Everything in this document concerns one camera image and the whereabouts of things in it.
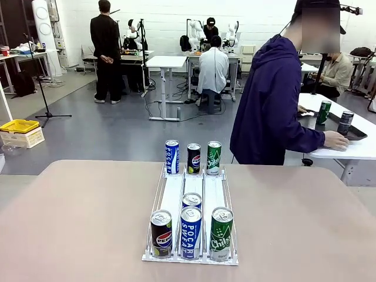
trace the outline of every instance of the green can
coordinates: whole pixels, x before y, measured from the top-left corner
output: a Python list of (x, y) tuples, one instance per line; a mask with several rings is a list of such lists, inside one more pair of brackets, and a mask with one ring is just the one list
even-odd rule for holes
[(316, 124), (323, 125), (327, 121), (330, 112), (331, 102), (323, 101), (321, 103), (320, 111), (318, 112)]
[(218, 141), (210, 141), (207, 144), (207, 166), (206, 166), (207, 174), (209, 175), (219, 174), (221, 150), (222, 150), (222, 144)]
[(226, 207), (218, 207), (211, 215), (210, 258), (226, 261), (230, 254), (234, 214)]

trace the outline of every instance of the can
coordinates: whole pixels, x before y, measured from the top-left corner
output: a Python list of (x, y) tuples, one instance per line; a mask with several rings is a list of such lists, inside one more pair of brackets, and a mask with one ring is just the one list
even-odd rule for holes
[(188, 173), (200, 173), (201, 146), (199, 144), (189, 144), (188, 147)]
[(218, 141), (210, 141), (207, 144), (207, 167), (209, 175), (219, 174), (219, 163), (221, 161), (222, 144)]
[(354, 118), (354, 113), (350, 111), (345, 111), (342, 114), (340, 124), (338, 125), (337, 132), (339, 134), (342, 134), (343, 136), (346, 136), (348, 133), (348, 130), (350, 129), (351, 123)]
[(156, 210), (150, 219), (153, 256), (169, 257), (172, 252), (172, 216), (167, 210)]
[(182, 221), (181, 251), (185, 260), (197, 260), (200, 256), (202, 213), (197, 207), (185, 207)]
[(166, 167), (168, 174), (179, 173), (179, 142), (166, 141)]
[(198, 207), (201, 209), (202, 198), (197, 193), (186, 193), (183, 196), (183, 208), (185, 207)]
[(323, 101), (320, 106), (320, 111), (318, 112), (318, 116), (316, 119), (317, 125), (323, 125), (324, 122), (327, 121), (328, 115), (330, 112), (331, 102), (330, 101)]
[(226, 261), (230, 254), (234, 214), (226, 207), (218, 207), (211, 215), (210, 258)]

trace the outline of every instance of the can dispenser rack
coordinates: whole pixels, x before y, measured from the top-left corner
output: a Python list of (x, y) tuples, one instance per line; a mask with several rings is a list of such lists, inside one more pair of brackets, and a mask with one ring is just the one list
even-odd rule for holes
[[(163, 165), (151, 214), (156, 210), (167, 210), (171, 213), (172, 253), (168, 258), (164, 259), (153, 256), (152, 232), (149, 222), (147, 227), (146, 249), (145, 254), (142, 256), (142, 260), (170, 263), (217, 264), (226, 266), (239, 265), (237, 257), (235, 216), (228, 259), (221, 262), (210, 259), (212, 211), (217, 207), (226, 207), (232, 210), (232, 204), (225, 166), (220, 169), (219, 175), (216, 176), (207, 175), (203, 167), (201, 171), (201, 174), (188, 174), (184, 165), (183, 173), (167, 174), (166, 165)], [(202, 197), (201, 245), (200, 255), (197, 260), (185, 260), (181, 257), (180, 239), (182, 228), (180, 224), (180, 214), (182, 211), (183, 195), (186, 193), (197, 193)]]

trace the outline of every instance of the person in beige shirt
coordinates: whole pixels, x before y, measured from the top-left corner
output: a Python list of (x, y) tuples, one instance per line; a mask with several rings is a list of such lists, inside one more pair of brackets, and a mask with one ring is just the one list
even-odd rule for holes
[[(327, 66), (320, 77), (321, 84), (317, 87), (316, 93), (321, 94), (331, 100), (337, 100), (350, 85), (352, 74), (352, 63), (343, 53), (328, 54)], [(314, 83), (305, 85), (301, 92), (311, 92)]]

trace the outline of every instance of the black tray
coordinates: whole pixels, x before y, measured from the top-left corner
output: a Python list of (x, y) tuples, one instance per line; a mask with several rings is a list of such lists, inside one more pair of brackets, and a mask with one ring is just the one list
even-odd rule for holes
[[(297, 118), (301, 125), (303, 125), (304, 127), (308, 127), (311, 129), (315, 129), (317, 131), (322, 131), (322, 132), (328, 131), (328, 130), (337, 131), (338, 125), (340, 124), (340, 119), (341, 119), (340, 117), (332, 113), (329, 113), (328, 119), (323, 125), (316, 125), (316, 119), (317, 119), (318, 113), (313, 110), (307, 110), (307, 111), (313, 112), (314, 116), (301, 116), (301, 113), (298, 113)], [(367, 134), (365, 134), (364, 132), (360, 131), (359, 129), (357, 129), (356, 127), (352, 125), (350, 126), (349, 131), (346, 135), (346, 138), (350, 141), (359, 141), (366, 137), (368, 137)]]

